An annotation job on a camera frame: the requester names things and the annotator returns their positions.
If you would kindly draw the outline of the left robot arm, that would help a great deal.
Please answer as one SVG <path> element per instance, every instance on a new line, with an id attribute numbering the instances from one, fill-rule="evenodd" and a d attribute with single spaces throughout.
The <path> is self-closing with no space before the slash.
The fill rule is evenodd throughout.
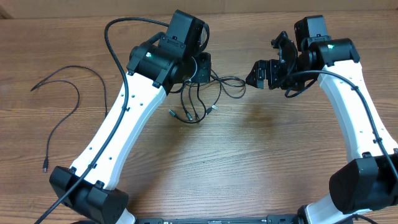
<path id="1" fill-rule="evenodd" d="M 211 57 L 205 52 L 207 23 L 175 11 L 165 32 L 135 46 L 114 105 L 85 150 L 69 167 L 57 166 L 49 182 L 57 203 L 85 223 L 134 223 L 128 194 L 117 188 L 124 163 L 153 112 L 175 84 L 207 82 Z"/>

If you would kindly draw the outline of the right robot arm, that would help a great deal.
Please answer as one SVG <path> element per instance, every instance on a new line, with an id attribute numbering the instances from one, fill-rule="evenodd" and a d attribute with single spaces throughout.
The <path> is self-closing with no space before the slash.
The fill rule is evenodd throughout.
<path id="1" fill-rule="evenodd" d="M 333 39 L 324 17 L 294 25 L 295 39 L 281 32 L 271 45 L 278 59 L 258 60 L 246 84 L 279 88 L 287 98 L 319 83 L 345 140 L 347 163 L 329 180 L 329 193 L 295 215 L 268 215 L 267 223 L 352 223 L 371 211 L 397 204 L 397 142 L 383 125 L 350 39 Z"/>

